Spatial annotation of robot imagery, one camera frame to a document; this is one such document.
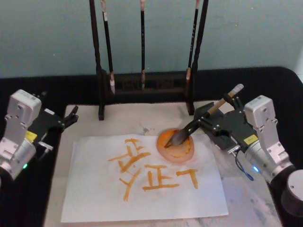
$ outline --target white paper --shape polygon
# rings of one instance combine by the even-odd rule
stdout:
[[[137,153],[131,142],[138,139]],[[174,218],[201,218],[227,215],[228,209],[218,168],[210,150],[206,135],[193,135],[195,153],[183,164],[166,161],[156,150],[156,136],[123,135],[110,137],[86,137],[74,143],[69,180],[63,205],[61,222],[102,222]],[[109,159],[127,154],[131,148],[133,156],[149,152],[133,163],[127,172],[120,173],[118,161],[125,166],[129,156],[119,160]],[[178,184],[173,188],[143,190],[150,186],[148,171],[152,173],[153,186],[159,185],[157,169],[145,165],[163,165],[163,185]],[[124,201],[126,185],[140,169],[128,201]],[[177,176],[177,171],[195,169],[198,188],[194,188],[189,174]]]

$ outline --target marble table surface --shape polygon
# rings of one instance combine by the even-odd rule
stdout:
[[[208,102],[195,103],[195,107]],[[67,107],[69,113],[74,106]],[[225,104],[221,110],[232,110]],[[212,218],[148,220],[106,223],[61,223],[61,212],[69,174],[72,144],[81,137],[122,134],[158,135],[165,128],[184,127],[192,120],[184,103],[120,104],[105,109],[105,120],[98,120],[97,106],[79,106],[79,121],[62,134],[48,202],[46,227],[280,227],[281,222],[266,182],[251,171],[250,164],[239,153],[239,160],[252,174],[250,181],[235,165],[234,157],[212,150],[221,175],[229,215]]]

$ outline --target yellow label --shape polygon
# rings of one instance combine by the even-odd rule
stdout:
[[[31,131],[27,131],[26,134],[25,134],[25,138],[27,138],[30,142],[34,142],[36,137],[37,137],[37,134],[34,134]]]
[[[252,144],[253,142],[256,142],[258,140],[256,135],[251,135],[247,137],[244,142],[246,142],[247,145]]]

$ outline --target table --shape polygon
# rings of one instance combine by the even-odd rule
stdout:
[[[198,102],[195,106],[208,102]],[[67,107],[69,113],[73,105]],[[221,110],[227,112],[231,107],[226,104]],[[176,220],[151,220],[112,223],[60,223],[62,206],[65,197],[72,143],[86,136],[109,136],[118,134],[158,135],[165,128],[184,127],[192,120],[188,116],[184,103],[165,104],[122,104],[106,106],[104,121],[97,117],[97,106],[79,106],[79,121],[69,127],[62,135],[55,171],[52,180],[50,199],[47,207],[45,226],[134,226],[134,227],[221,227],[221,226],[282,226],[276,212],[269,189],[259,174],[254,174],[255,181],[251,182],[235,165],[234,157],[214,146],[214,156],[221,175],[229,215],[214,218],[193,218]],[[239,154],[247,170],[251,166]]]

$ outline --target teal wall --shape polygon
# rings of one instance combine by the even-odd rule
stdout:
[[[186,69],[194,8],[195,0],[146,0],[146,71]],[[302,0],[210,0],[199,68],[280,65],[303,74],[302,9]],[[140,1],[107,0],[107,11],[114,72],[140,72]],[[88,0],[1,0],[0,77],[94,71]]]

